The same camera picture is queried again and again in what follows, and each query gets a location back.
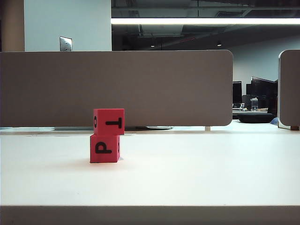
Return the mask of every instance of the red cube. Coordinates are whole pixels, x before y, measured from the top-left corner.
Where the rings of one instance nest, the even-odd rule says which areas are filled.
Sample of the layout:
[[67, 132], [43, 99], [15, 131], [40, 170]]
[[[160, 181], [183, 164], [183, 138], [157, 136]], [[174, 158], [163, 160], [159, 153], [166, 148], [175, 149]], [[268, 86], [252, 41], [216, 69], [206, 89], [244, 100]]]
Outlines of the red cube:
[[116, 163], [120, 158], [120, 135], [90, 137], [90, 163]]
[[124, 109], [94, 109], [94, 134], [123, 135]]

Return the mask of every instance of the white wall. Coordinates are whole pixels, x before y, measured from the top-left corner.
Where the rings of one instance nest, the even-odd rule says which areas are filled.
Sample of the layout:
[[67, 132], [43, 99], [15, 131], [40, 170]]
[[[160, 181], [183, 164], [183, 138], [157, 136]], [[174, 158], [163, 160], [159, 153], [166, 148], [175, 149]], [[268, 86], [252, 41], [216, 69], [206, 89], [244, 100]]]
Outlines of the white wall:
[[25, 51], [111, 51], [111, 0], [24, 0]]
[[272, 81], [278, 79], [278, 56], [287, 49], [300, 49], [300, 36], [229, 49], [233, 53], [233, 80], [242, 81], [243, 95], [246, 94], [246, 83], [251, 83], [252, 76]]

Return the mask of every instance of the fluorescent light fixture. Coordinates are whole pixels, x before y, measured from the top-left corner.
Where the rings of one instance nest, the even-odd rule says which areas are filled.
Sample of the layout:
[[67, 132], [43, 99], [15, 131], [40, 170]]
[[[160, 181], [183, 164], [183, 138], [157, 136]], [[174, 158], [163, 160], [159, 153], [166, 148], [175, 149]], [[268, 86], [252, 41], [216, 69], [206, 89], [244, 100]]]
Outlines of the fluorescent light fixture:
[[300, 25], [300, 18], [112, 18], [112, 24], [150, 24], [150, 25], [171, 25], [171, 24], [296, 24]]

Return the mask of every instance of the ceiling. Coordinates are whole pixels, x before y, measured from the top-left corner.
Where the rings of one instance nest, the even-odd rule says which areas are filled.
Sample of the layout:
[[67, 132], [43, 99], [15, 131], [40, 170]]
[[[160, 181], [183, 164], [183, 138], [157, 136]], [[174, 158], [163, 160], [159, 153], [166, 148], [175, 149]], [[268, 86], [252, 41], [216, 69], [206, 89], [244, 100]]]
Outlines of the ceiling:
[[[133, 17], [297, 18], [300, 0], [112, 0], [112, 18]], [[291, 35], [300, 26], [112, 25], [112, 49], [226, 49]]]

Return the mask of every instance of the wall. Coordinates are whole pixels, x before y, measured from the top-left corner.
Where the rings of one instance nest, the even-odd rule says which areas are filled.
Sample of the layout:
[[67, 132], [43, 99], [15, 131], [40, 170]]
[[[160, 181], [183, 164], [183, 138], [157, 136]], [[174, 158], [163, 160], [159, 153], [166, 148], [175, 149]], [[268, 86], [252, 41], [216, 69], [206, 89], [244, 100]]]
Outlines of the wall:
[[229, 48], [233, 53], [233, 80], [242, 81], [242, 93], [246, 94], [246, 83], [251, 83], [252, 76], [278, 79], [278, 56], [287, 49], [300, 49], [300, 36]]
[[111, 51], [110, 0], [24, 0], [25, 51], [59, 51], [59, 36], [73, 51]]
[[1, 45], [3, 52], [24, 51], [23, 0], [2, 0]]

